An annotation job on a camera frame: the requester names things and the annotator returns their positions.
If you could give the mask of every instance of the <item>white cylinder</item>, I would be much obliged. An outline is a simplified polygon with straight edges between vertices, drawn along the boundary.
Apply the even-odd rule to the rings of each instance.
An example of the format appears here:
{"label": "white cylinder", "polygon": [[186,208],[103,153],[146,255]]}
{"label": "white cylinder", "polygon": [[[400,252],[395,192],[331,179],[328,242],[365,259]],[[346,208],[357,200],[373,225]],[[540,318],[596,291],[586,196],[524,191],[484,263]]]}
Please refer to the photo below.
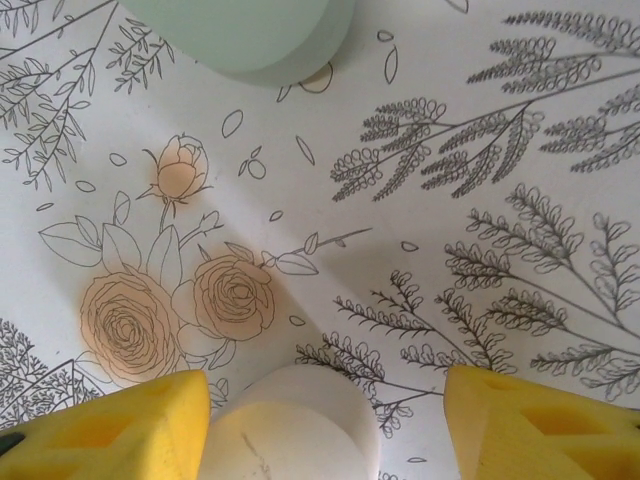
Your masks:
{"label": "white cylinder", "polygon": [[376,417],[360,390],[298,365],[256,382],[214,418],[198,478],[377,480],[379,463]]}

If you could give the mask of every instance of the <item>rose drawing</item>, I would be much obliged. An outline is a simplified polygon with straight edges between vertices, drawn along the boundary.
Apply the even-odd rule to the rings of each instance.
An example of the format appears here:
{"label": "rose drawing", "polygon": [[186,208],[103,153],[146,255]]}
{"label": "rose drawing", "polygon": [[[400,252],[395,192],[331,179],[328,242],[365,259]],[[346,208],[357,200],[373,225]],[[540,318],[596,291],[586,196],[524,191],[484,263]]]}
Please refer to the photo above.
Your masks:
{"label": "rose drawing", "polygon": [[155,195],[166,203],[184,203],[204,188],[209,160],[200,140],[175,135],[156,159],[157,181],[139,198]]}
{"label": "rose drawing", "polygon": [[[253,263],[225,255],[200,265],[195,281],[178,287],[174,308],[190,324],[188,331],[195,327],[211,339],[249,340],[273,322],[275,304],[270,282],[271,276]],[[188,353],[211,353],[202,349],[193,352],[188,344],[181,345]]]}
{"label": "rose drawing", "polygon": [[179,317],[169,294],[133,269],[93,280],[80,309],[80,329],[119,386],[166,375],[183,361]]}

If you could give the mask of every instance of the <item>light green cup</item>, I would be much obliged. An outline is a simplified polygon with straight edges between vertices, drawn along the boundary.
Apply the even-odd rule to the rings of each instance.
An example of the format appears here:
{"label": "light green cup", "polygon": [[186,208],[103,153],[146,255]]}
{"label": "light green cup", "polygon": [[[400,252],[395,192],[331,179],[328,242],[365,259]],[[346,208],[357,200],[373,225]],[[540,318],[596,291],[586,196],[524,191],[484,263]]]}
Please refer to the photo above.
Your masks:
{"label": "light green cup", "polygon": [[344,40],[355,0],[121,0],[211,69],[274,86],[320,70]]}

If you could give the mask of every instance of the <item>black ink line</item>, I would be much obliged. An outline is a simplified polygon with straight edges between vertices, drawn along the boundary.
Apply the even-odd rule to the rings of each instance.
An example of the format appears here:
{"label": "black ink line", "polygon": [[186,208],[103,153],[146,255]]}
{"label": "black ink line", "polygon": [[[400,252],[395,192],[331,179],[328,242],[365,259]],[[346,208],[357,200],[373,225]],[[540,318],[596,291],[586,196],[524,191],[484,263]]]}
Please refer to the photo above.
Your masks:
{"label": "black ink line", "polygon": [[53,35],[54,33],[57,33],[57,32],[59,32],[60,30],[62,30],[62,29],[64,29],[64,28],[68,27],[69,25],[72,25],[72,24],[76,23],[78,20],[82,20],[84,17],[86,17],[86,16],[88,16],[88,15],[91,15],[92,13],[94,13],[94,12],[96,12],[96,11],[100,10],[101,8],[103,8],[103,7],[107,6],[107,5],[111,4],[111,3],[114,3],[115,1],[116,1],[116,0],[107,0],[106,2],[103,2],[103,3],[99,4],[99,5],[96,5],[95,7],[93,7],[93,8],[91,8],[91,9],[87,10],[86,12],[84,12],[84,13],[82,13],[82,14],[78,15],[77,17],[75,17],[75,18],[74,18],[73,20],[71,20],[70,22],[67,22],[67,23],[63,24],[63,25],[59,26],[58,28],[56,28],[56,29],[54,29],[54,30],[51,30],[49,33],[46,33],[46,34],[44,34],[44,35],[42,35],[42,36],[40,36],[40,37],[38,37],[38,38],[36,38],[36,39],[34,39],[34,40],[32,40],[32,41],[28,42],[28,43],[25,43],[25,44],[24,44],[24,45],[22,45],[20,48],[17,48],[17,49],[15,49],[15,50],[13,50],[11,53],[8,53],[8,54],[6,54],[6,55],[3,55],[2,57],[0,57],[0,60],[4,60],[5,58],[7,58],[7,57],[9,57],[9,56],[13,55],[14,53],[18,53],[18,52],[20,52],[20,51],[24,50],[25,48],[29,48],[31,45],[34,45],[34,44],[38,43],[40,40],[44,40],[45,38],[50,37],[50,36],[51,36],[51,35]]}

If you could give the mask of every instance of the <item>leaf drawing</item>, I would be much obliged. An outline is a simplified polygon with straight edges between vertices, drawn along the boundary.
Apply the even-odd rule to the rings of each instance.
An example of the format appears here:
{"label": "leaf drawing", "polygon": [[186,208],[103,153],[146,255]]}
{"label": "leaf drawing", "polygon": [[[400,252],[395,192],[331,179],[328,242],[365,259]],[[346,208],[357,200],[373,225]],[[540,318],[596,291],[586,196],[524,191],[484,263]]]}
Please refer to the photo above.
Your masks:
{"label": "leaf drawing", "polygon": [[270,222],[277,222],[278,220],[280,220],[282,218],[283,215],[284,215],[284,212],[282,210],[276,210],[275,212],[273,212],[269,216],[269,221]]}
{"label": "leaf drawing", "polygon": [[391,42],[395,38],[395,36],[388,30],[378,30],[378,33],[376,33],[376,38],[379,42],[386,43]]}
{"label": "leaf drawing", "polygon": [[122,155],[120,155],[119,153],[111,153],[109,155],[109,161],[115,166],[115,167],[124,167],[127,164],[127,159],[124,158]]}
{"label": "leaf drawing", "polygon": [[407,253],[416,252],[420,249],[415,243],[407,242],[406,240],[400,242],[400,247]]}
{"label": "leaf drawing", "polygon": [[246,168],[249,171],[249,174],[256,180],[262,180],[267,176],[267,167],[265,167],[264,163],[262,163],[262,161],[257,158],[252,158],[251,160],[246,161]]}
{"label": "leaf drawing", "polygon": [[147,273],[169,294],[172,294],[182,282],[179,244],[178,231],[171,225],[153,242],[147,260]]}
{"label": "leaf drawing", "polygon": [[57,223],[39,233],[53,253],[74,265],[95,267],[102,259],[100,248],[85,239],[77,223]]}
{"label": "leaf drawing", "polygon": [[87,243],[99,249],[100,238],[98,237],[98,229],[96,228],[94,223],[86,217],[76,215],[76,224],[78,225],[80,234],[87,241]]}
{"label": "leaf drawing", "polygon": [[276,268],[286,275],[317,275],[318,269],[306,257],[285,253],[276,258]]}
{"label": "leaf drawing", "polygon": [[249,263],[254,262],[253,252],[247,247],[243,247],[242,245],[238,245],[237,243],[232,242],[225,242],[225,245],[229,250],[231,250],[231,253],[233,253],[240,260],[244,260],[245,262]]}
{"label": "leaf drawing", "polygon": [[131,199],[129,198],[129,195],[123,191],[118,191],[113,202],[113,223],[120,226],[124,225],[129,218],[130,210]]}
{"label": "leaf drawing", "polygon": [[76,188],[83,193],[93,193],[96,191],[95,185],[91,182],[87,182],[86,180],[78,180],[76,182]]}
{"label": "leaf drawing", "polygon": [[307,324],[307,322],[305,322],[302,318],[298,317],[297,315],[291,315],[289,317],[289,323],[294,327],[302,327]]}
{"label": "leaf drawing", "polygon": [[469,0],[445,0],[449,5],[460,13],[469,13]]}
{"label": "leaf drawing", "polygon": [[102,263],[109,273],[127,273],[127,267],[140,269],[142,254],[129,232],[117,225],[103,225]]}
{"label": "leaf drawing", "polygon": [[388,53],[384,61],[384,78],[388,85],[391,85],[398,74],[398,47],[395,45]]}
{"label": "leaf drawing", "polygon": [[45,210],[49,210],[51,207],[53,207],[53,205],[54,204],[52,202],[43,203],[38,208],[36,208],[36,212],[44,212]]}
{"label": "leaf drawing", "polygon": [[298,144],[298,147],[300,148],[300,151],[302,152],[304,157],[309,161],[311,165],[315,166],[316,159],[314,158],[313,152],[309,148],[309,145],[307,145],[307,143],[302,139],[302,137],[298,135],[296,135],[296,143]]}
{"label": "leaf drawing", "polygon": [[309,238],[304,242],[304,253],[307,255],[313,255],[318,249],[318,232],[309,235]]}
{"label": "leaf drawing", "polygon": [[229,138],[236,133],[244,121],[244,112],[234,110],[222,122],[222,138]]}

